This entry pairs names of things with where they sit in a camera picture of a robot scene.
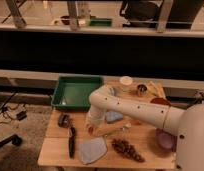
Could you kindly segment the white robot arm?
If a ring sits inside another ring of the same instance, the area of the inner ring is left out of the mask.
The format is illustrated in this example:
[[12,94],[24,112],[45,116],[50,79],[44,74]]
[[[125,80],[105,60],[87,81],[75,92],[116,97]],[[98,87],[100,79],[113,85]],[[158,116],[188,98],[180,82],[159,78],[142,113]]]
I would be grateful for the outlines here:
[[204,171],[204,104],[188,109],[113,96],[102,86],[89,95],[87,123],[100,125],[107,110],[151,124],[177,137],[175,171]]

